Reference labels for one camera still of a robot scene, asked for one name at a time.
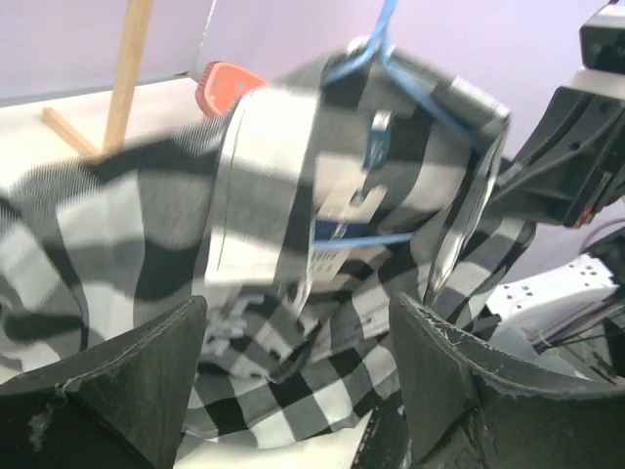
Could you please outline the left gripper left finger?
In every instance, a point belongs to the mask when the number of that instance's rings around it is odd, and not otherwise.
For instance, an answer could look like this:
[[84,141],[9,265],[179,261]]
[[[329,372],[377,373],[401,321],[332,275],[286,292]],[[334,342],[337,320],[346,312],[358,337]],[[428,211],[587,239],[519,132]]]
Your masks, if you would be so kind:
[[4,468],[171,468],[206,330],[194,296],[1,386]]

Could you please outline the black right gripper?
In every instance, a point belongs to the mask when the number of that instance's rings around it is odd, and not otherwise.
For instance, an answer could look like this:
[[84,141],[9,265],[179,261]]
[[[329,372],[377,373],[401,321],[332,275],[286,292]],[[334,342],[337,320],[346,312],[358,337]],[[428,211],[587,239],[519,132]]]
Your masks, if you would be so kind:
[[580,228],[624,194],[624,102],[558,90],[487,205],[492,216]]

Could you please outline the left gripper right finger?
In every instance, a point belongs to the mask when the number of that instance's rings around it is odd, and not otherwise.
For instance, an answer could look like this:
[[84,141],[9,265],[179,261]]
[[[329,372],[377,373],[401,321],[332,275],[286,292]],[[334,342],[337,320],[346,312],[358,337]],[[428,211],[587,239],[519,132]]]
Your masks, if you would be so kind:
[[389,320],[416,467],[623,467],[623,387],[522,361],[405,294]]

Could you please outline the blue wire hanger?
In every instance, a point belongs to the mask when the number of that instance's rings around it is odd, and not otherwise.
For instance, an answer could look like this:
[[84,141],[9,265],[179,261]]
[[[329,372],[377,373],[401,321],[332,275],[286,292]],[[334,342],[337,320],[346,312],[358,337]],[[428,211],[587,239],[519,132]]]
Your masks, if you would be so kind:
[[[472,149],[484,153],[484,145],[479,141],[479,138],[447,110],[438,105],[425,91],[425,88],[409,76],[407,69],[393,58],[393,46],[389,42],[388,28],[395,10],[396,2],[386,0],[362,49],[351,54],[344,61],[329,66],[324,72],[321,84],[324,86],[331,85],[366,69],[371,64],[378,64],[395,85],[418,105],[470,143]],[[374,114],[362,165],[365,173],[380,169],[386,162],[391,143],[393,117],[394,115],[390,111],[383,109]],[[363,222],[323,222],[315,229],[313,248],[316,250],[339,250],[389,245],[406,242],[412,237],[411,233],[366,235],[364,231],[365,224]]]

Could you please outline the black white checkered shirt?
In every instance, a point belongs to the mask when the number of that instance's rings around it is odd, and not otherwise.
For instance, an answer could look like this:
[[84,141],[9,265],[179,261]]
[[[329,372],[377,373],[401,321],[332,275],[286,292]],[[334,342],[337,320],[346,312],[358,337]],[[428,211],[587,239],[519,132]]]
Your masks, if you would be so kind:
[[[103,161],[30,170],[1,194],[1,367],[69,358],[204,297],[209,325],[184,429],[277,448],[353,427],[396,393],[388,309],[403,292],[473,328],[535,227],[487,217],[509,113],[398,56],[485,145],[471,146],[372,65],[280,87]],[[363,171],[371,120],[393,117]],[[323,222],[406,242],[313,248]]]

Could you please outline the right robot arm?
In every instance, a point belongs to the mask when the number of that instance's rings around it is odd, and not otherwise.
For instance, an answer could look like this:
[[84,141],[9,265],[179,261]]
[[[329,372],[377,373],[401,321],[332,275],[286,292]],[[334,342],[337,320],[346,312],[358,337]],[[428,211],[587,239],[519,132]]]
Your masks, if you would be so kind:
[[[527,222],[580,229],[624,195],[624,102],[560,87],[488,210]],[[560,267],[500,285],[487,303],[503,322],[493,341],[517,334],[521,353],[551,369],[621,384],[624,232],[593,243]]]

